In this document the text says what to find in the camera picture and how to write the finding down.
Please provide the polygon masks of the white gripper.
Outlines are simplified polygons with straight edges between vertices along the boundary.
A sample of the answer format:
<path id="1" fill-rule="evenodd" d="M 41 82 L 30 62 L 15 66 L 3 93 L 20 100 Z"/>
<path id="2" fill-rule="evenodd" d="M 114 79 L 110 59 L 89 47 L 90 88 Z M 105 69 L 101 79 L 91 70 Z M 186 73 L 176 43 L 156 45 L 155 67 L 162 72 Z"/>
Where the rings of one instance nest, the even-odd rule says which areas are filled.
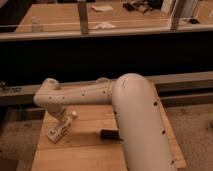
<path id="1" fill-rule="evenodd" d="M 70 123 L 72 121 L 71 116 L 67 112 L 64 106 L 53 108 L 49 111 L 50 115 L 56 118 L 60 123 Z"/>

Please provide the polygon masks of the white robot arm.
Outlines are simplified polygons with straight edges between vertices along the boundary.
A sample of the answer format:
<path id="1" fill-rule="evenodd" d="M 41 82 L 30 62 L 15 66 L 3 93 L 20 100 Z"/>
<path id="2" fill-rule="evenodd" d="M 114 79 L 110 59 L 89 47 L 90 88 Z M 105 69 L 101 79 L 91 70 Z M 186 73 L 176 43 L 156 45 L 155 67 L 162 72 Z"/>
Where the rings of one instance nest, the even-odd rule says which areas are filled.
<path id="1" fill-rule="evenodd" d="M 150 82 L 136 73 L 114 81 L 75 89 L 63 89 L 52 78 L 46 79 L 33 101 L 58 120 L 47 137 L 61 139 L 73 116 L 66 107 L 77 104 L 110 104 L 128 171 L 177 171 L 163 125 L 156 93 Z"/>

